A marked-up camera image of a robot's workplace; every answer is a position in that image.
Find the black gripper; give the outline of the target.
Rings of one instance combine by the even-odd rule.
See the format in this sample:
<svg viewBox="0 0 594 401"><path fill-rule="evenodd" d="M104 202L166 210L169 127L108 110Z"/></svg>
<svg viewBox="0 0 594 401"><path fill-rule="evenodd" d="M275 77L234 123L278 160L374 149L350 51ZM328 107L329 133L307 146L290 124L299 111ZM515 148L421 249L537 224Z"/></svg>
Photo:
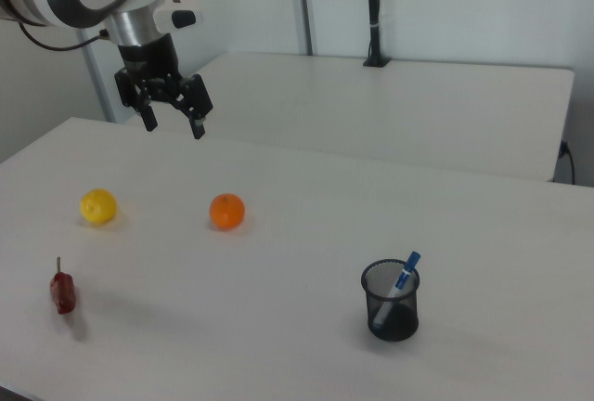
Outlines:
<svg viewBox="0 0 594 401"><path fill-rule="evenodd" d="M187 117L193 137L201 139L213 103L199 74L182 78L172 36L166 34L144 45L119 45L118 50L123 68L115 73L114 79L121 102L140 116L146 130L152 132L158 123L144 84L150 90L174 96L174 108Z"/></svg>

